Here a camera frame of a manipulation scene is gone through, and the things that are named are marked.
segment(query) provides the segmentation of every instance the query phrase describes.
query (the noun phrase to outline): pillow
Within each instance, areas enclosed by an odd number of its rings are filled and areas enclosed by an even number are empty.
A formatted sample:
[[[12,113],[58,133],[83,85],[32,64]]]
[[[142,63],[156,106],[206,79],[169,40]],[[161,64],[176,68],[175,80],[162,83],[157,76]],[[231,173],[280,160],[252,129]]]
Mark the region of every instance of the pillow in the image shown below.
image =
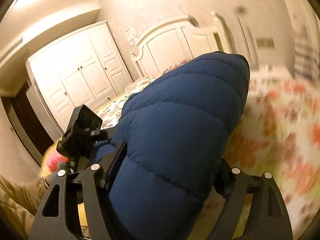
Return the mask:
[[[177,67],[180,67],[180,66],[184,65],[185,63],[188,63],[189,61],[191,61],[191,60],[190,59],[184,59],[184,60],[172,65],[171,67],[167,68],[165,71],[163,71],[161,73],[161,75],[164,75],[164,74],[168,73],[169,71],[171,71],[171,70],[173,70],[173,69],[175,69]]]

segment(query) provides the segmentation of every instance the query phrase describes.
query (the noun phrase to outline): white wardrobe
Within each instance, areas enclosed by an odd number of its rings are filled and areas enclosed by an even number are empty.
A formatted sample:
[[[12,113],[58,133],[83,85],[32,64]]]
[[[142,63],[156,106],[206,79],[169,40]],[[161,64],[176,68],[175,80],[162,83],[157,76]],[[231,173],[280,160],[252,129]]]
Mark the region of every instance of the white wardrobe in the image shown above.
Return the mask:
[[[28,69],[63,131],[76,106],[94,111],[132,83],[106,21],[48,44],[28,59]]]

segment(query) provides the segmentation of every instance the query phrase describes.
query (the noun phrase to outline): floral bedspread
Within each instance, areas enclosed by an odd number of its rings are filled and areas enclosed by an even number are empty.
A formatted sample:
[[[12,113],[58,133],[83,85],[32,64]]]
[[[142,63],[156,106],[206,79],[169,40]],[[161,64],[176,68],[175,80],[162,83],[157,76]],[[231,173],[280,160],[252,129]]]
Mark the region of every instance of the floral bedspread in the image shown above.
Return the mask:
[[[270,172],[285,200],[294,239],[320,208],[320,90],[289,75],[266,78],[251,75],[244,114],[228,140],[224,158],[232,167],[261,176]],[[103,128],[113,127],[127,98],[157,77],[147,77],[97,114]],[[241,236],[249,214],[248,195],[234,237]],[[213,189],[189,240],[206,239],[223,207]]]

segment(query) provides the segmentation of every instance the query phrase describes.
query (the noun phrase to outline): pink object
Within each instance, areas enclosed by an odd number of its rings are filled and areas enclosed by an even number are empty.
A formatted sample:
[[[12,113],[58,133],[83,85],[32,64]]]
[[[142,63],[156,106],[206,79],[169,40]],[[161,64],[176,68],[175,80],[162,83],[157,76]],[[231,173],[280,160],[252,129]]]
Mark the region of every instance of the pink object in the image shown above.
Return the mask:
[[[48,159],[46,161],[47,166],[51,172],[57,170],[57,166],[60,162],[66,162],[68,158],[58,153],[55,149],[49,153]]]

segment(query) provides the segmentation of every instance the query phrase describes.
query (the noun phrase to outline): air vent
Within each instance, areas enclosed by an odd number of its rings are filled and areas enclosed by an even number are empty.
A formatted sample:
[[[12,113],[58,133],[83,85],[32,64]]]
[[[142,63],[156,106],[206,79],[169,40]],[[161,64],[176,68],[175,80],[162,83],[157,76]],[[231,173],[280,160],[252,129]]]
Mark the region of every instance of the air vent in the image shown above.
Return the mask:
[[[266,38],[256,38],[256,43],[258,48],[273,48],[275,44],[273,39],[266,39]]]
[[[23,37],[21,37],[19,40],[17,40],[9,50],[7,50],[7,52],[2,55],[2,57],[0,58],[0,63],[11,53],[13,52],[21,43],[23,42]]]

